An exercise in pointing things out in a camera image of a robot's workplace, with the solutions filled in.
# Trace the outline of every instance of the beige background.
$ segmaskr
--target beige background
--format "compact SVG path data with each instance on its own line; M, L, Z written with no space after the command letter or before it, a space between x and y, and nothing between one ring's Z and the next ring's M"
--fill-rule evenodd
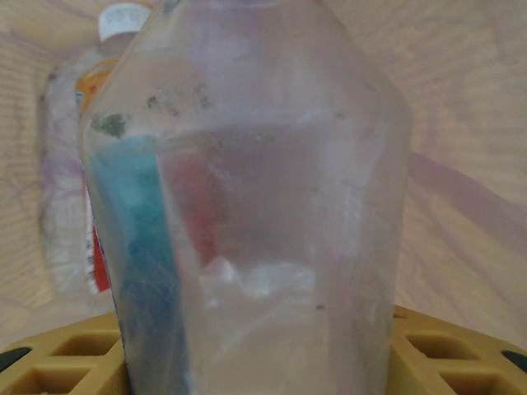
M94 311L42 262L35 114L107 2L0 0L0 346ZM415 116L397 302L527 349L527 2L328 4Z

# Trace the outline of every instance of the white bottle cap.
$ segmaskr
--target white bottle cap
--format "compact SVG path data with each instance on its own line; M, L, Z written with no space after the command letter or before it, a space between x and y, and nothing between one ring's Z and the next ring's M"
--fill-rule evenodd
M120 2L99 15L99 40L102 43L121 33L137 33L150 15L150 8L132 2Z

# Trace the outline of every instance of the wood grain surface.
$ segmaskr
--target wood grain surface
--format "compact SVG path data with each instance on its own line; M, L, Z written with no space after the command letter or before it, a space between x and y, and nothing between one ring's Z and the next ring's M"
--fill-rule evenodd
M45 270L36 114L107 3L0 0L0 347L94 311ZM527 348L527 2L327 3L413 108L397 303Z

